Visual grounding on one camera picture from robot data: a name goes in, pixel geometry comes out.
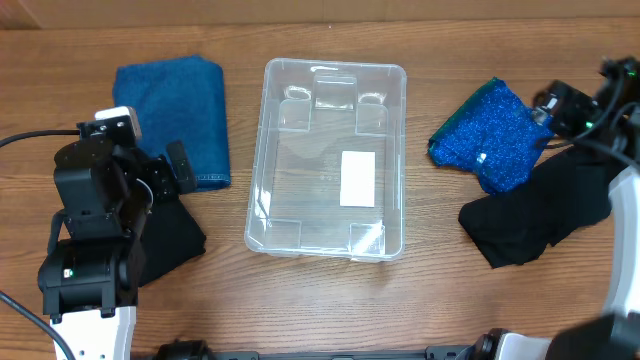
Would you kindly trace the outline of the black cloth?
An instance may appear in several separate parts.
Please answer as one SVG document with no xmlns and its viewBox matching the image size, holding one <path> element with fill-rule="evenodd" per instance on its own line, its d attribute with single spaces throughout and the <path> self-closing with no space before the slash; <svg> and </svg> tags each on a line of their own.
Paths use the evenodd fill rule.
<svg viewBox="0 0 640 360">
<path fill-rule="evenodd" d="M 155 204 L 141 235 L 146 261 L 139 286 L 203 255 L 205 242 L 206 235 L 179 199 Z"/>
</svg>

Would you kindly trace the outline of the black garment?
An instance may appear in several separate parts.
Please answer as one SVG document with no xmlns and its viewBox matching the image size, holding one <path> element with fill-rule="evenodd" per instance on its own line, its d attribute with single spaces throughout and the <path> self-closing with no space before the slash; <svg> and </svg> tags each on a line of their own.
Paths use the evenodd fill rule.
<svg viewBox="0 0 640 360">
<path fill-rule="evenodd" d="M 609 183 L 626 166 L 572 147 L 513 190 L 465 204 L 458 221 L 493 268 L 536 260 L 574 230 L 611 213 Z"/>
</svg>

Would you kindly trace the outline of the blue sequin garment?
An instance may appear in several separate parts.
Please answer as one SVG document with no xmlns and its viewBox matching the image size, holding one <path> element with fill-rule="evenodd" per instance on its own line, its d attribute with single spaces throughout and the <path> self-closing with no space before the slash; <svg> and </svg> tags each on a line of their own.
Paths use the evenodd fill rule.
<svg viewBox="0 0 640 360">
<path fill-rule="evenodd" d="M 476 90 L 431 136 L 428 154 L 435 165 L 476 175 L 490 195 L 528 181 L 543 146 L 553 136 L 551 117 L 534 111 L 499 79 Z"/>
</svg>

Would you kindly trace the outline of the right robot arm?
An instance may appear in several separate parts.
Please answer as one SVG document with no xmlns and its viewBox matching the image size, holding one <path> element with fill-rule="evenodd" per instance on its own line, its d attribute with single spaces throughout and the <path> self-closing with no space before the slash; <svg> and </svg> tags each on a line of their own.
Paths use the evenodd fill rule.
<svg viewBox="0 0 640 360">
<path fill-rule="evenodd" d="M 492 329 L 461 359 L 636 359 L 639 356 L 639 62 L 605 60 L 593 96 L 556 80 L 533 100 L 532 119 L 562 144 L 624 165 L 608 185 L 615 222 L 608 295 L 600 317 L 552 339 Z"/>
</svg>

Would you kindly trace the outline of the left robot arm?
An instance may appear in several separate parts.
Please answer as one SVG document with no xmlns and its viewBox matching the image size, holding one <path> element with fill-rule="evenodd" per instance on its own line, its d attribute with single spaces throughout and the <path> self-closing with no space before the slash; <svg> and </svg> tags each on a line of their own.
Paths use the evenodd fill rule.
<svg viewBox="0 0 640 360">
<path fill-rule="evenodd" d="M 194 256 L 206 237 L 180 197 L 195 178 L 181 142 L 151 158 L 134 141 L 84 138 L 59 150 L 52 220 L 38 272 L 60 359 L 128 359 L 138 290 Z"/>
</svg>

